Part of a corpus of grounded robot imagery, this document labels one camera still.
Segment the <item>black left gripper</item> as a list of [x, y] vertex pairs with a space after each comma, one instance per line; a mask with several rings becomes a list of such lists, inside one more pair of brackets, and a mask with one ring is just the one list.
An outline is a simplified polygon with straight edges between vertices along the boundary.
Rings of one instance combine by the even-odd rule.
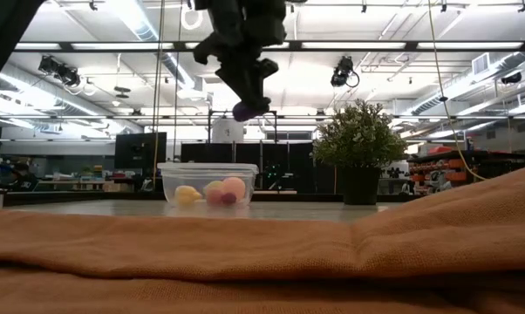
[[205, 10], [213, 28], [194, 48], [194, 60], [205, 65], [210, 56], [216, 57], [221, 64], [216, 75], [240, 98], [241, 106], [268, 110], [263, 76], [276, 68], [267, 69], [268, 63], [259, 58], [264, 47], [280, 45], [286, 38], [284, 0], [194, 0], [194, 9]]

